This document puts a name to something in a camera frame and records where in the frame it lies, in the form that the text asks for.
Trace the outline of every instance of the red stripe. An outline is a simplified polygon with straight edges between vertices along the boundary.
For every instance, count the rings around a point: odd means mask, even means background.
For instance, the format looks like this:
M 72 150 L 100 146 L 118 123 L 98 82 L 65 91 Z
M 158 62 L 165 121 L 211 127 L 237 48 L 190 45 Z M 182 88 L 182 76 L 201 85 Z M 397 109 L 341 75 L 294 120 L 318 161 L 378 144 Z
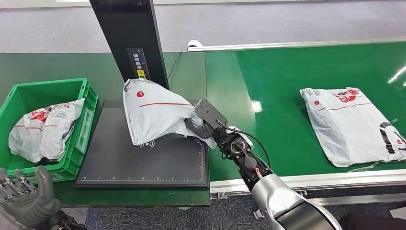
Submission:
M 26 129 L 39 129 L 41 131 L 43 131 L 40 127 L 25 127 L 25 126 L 14 126 L 14 127 L 24 127 Z M 48 125 L 48 126 L 44 126 L 44 127 L 58 127 L 56 125 Z
M 356 106 L 356 105 L 364 105 L 364 104 L 372 104 L 372 103 L 354 104 L 354 105 L 352 105 L 352 106 L 344 106 L 344 107 L 341 107 L 341 108 L 328 109 L 328 110 L 339 110 L 339 109 L 344 109 L 344 108 L 352 108 L 352 107 L 354 107 L 354 106 Z
M 167 102 L 167 103 L 159 103 L 159 102 L 155 102 L 155 103 L 149 103 L 149 104 L 142 104 L 142 105 L 140 105 L 140 107 L 149 106 L 149 105 L 155 105 L 155 104 L 171 104 L 171 105 L 188 105 L 188 106 L 193 106 L 193 105 L 191 105 L 191 104 L 186 104 L 186 103 L 170 103 L 170 102 Z

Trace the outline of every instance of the black vertical post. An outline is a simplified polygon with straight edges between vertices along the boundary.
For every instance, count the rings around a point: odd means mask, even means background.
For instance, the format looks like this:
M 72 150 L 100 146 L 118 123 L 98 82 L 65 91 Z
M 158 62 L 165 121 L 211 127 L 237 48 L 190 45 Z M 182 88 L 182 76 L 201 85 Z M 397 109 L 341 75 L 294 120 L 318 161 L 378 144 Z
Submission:
M 169 89 L 152 0 L 90 0 L 124 81 Z

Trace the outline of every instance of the white plastic mailer bag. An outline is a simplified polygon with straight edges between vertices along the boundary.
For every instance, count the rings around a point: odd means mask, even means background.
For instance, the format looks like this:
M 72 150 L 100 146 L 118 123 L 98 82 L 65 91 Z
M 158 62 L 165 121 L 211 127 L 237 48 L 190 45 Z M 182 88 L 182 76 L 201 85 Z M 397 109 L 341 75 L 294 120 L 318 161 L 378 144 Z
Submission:
M 198 137 L 186 128 L 184 122 L 187 118 L 192 118 L 197 125 L 201 122 L 193 105 L 155 82 L 146 79 L 127 80 L 123 88 L 123 99 L 134 145 L 147 143 L 169 133 Z M 201 140 L 209 147 L 215 147 L 213 138 Z
M 25 114 L 9 134 L 9 148 L 14 155 L 38 163 L 42 158 L 59 161 L 65 154 L 65 142 L 79 118 L 82 98 L 50 105 Z
M 406 140 L 361 90 L 300 90 L 327 158 L 337 167 L 406 159 Z

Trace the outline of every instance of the yellow label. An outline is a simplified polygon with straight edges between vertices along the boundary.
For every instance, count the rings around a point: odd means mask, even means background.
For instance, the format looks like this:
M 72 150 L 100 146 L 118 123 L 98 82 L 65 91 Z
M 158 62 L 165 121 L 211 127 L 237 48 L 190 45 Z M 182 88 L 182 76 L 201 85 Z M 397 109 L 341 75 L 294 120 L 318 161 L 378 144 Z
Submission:
M 145 74 L 144 74 L 144 71 L 143 71 L 142 69 L 137 69 L 137 73 L 138 73 L 138 76 L 139 76 L 140 78 L 144 78 L 144 79 L 145 79 Z

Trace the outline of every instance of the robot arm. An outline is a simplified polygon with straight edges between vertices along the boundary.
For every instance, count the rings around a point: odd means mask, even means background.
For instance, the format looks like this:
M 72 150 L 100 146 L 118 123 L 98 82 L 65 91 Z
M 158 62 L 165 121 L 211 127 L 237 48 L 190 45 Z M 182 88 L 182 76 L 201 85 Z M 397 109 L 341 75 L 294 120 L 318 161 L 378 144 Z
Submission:
M 227 126 L 227 119 L 206 99 L 200 100 L 194 109 L 204 125 L 199 128 L 186 123 L 187 127 L 199 136 L 205 136 L 210 133 L 209 129 L 212 130 L 224 159 L 234 161 L 272 230 L 341 230 L 337 220 L 326 209 L 289 188 L 252 153 L 252 142 L 245 135 L 248 133 Z
M 38 189 L 15 171 L 16 180 L 0 168 L 0 214 L 21 229 L 85 230 L 72 217 L 66 215 L 59 200 L 54 198 L 52 177 L 43 166 L 35 171 Z

